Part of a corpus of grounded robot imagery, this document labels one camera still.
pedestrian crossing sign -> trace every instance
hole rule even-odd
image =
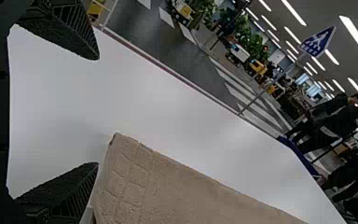
[[[311,57],[319,58],[330,44],[336,29],[336,26],[328,27],[318,34],[304,40],[298,48],[309,54]]]

ceiling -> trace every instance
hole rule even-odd
[[[319,73],[318,75],[313,75],[313,78],[321,81],[326,80],[335,89],[333,92],[328,91],[330,93],[334,93],[335,95],[340,93],[340,90],[332,82],[332,79],[335,79],[348,95],[357,92],[348,81],[348,77],[355,80],[358,84],[358,44],[342,23],[339,15],[349,17],[358,29],[358,1],[288,0],[307,26],[303,26],[299,23],[283,4],[282,0],[264,0],[264,2],[271,8],[270,12],[263,7],[259,0],[254,0],[250,5],[250,9],[258,17],[258,23],[265,28],[266,31],[270,29],[270,31],[280,39],[278,44],[284,51],[290,49],[285,43],[286,40],[295,47],[297,46],[296,41],[283,28],[284,26],[287,26],[302,41],[322,31],[324,28],[335,25],[337,30],[328,49],[338,60],[339,65],[335,65],[325,54],[319,58],[319,62],[326,71],[323,71],[310,56],[303,57],[297,61],[297,64],[305,65],[306,62],[310,63]],[[270,20],[278,31],[272,30],[271,27],[263,21],[261,15],[264,15]]]

fluorescent light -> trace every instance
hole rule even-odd
[[[334,91],[333,87],[328,82],[325,81],[324,83],[327,85],[328,89]]]
[[[265,16],[261,15],[261,18],[263,18],[263,20],[264,20],[266,23],[268,23],[268,25],[269,25],[272,29],[274,29],[274,31],[277,31],[277,28],[276,28]]]
[[[316,64],[318,64],[318,66],[322,69],[322,70],[326,70],[325,68],[324,68],[324,66],[321,64],[321,63],[319,63],[319,61],[315,58],[315,57],[311,57],[312,58],[312,60],[316,63]]]
[[[331,52],[328,49],[325,51],[325,53],[330,58],[330,60],[333,61],[333,63],[335,63],[336,65],[339,65],[339,62],[337,61],[337,59],[333,56],[333,54],[331,54]]]
[[[295,9],[290,5],[290,3],[286,0],[282,0],[283,4],[289,9],[289,11],[296,17],[296,19],[300,22],[301,25],[307,26],[307,24],[303,21],[303,19],[298,15]]]
[[[296,57],[296,55],[295,55],[294,53],[292,53],[292,51],[290,51],[290,49],[288,49],[287,52],[289,52],[290,55],[291,55],[294,59],[298,60],[298,58]]]
[[[286,40],[286,44],[287,44],[296,54],[299,54],[298,50],[297,50],[295,47],[293,47],[293,45],[292,45],[289,41]]]
[[[297,36],[295,36],[295,34],[293,34],[293,32],[291,30],[289,30],[289,28],[287,28],[286,26],[284,27],[284,29],[286,30],[287,33],[289,33],[289,35],[297,42],[297,44],[301,44],[301,41],[297,38]]]
[[[294,59],[294,58],[292,58],[292,56],[290,56],[290,55],[286,55],[289,59],[290,59],[290,61],[292,61],[293,63],[295,63],[296,62],[296,60]]]
[[[271,39],[271,40],[279,49],[281,49],[281,46],[275,40],[273,40],[273,39]]]
[[[270,30],[268,30],[269,34],[272,35],[272,37],[279,42],[279,39],[276,35],[274,35]]]
[[[258,29],[260,29],[263,33],[265,32],[265,30],[263,28],[261,28],[261,26],[257,22],[254,21],[254,23],[255,23],[255,26],[258,27]]]
[[[345,17],[345,16],[339,16],[339,18],[342,20],[342,22],[347,27],[348,31],[351,33],[352,37],[354,38],[354,40],[358,44],[358,30],[354,26],[354,24],[351,21],[351,19],[349,19],[348,17]]]
[[[333,79],[333,82],[334,82],[334,84],[336,84],[336,86],[337,86],[342,92],[345,92],[344,88],[342,88],[341,85],[339,85],[339,83],[338,83],[337,81],[335,81],[335,80]]]
[[[356,82],[354,82],[353,79],[351,79],[350,77],[348,77],[348,80],[350,81],[352,86],[358,91],[358,85],[356,84]]]
[[[255,18],[255,20],[257,20],[257,21],[258,21],[257,16],[253,13],[253,11],[251,11],[251,9],[249,9],[249,8],[247,7],[247,8],[246,8],[246,11],[248,11],[248,12],[249,12],[249,14],[251,14],[251,15]]]
[[[306,66],[304,66],[304,70],[306,70],[313,77],[312,72]]]
[[[317,87],[319,87],[319,89],[322,88],[321,86],[319,86],[319,84],[318,84],[317,82],[314,81],[313,83],[315,83],[315,85],[316,85]]]
[[[306,63],[306,64],[315,74],[318,74],[318,71],[316,71],[316,69],[314,67],[312,67],[312,65],[310,65],[310,63]]]
[[[263,0],[258,0],[261,5],[263,5],[263,7],[268,10],[268,11],[272,11],[271,8],[269,7],[269,5],[267,5],[267,3],[265,3]]]
[[[325,85],[322,82],[318,81],[318,83],[319,83],[319,85],[321,85],[321,87],[324,88],[325,91],[327,91],[327,88],[325,87]]]

office desk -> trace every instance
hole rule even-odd
[[[345,223],[289,148],[111,37],[96,36],[101,60],[90,62],[11,29],[7,183],[14,197],[101,161],[120,132],[306,222]]]

beige mattress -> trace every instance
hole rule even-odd
[[[305,223],[119,133],[92,205],[98,224]]]

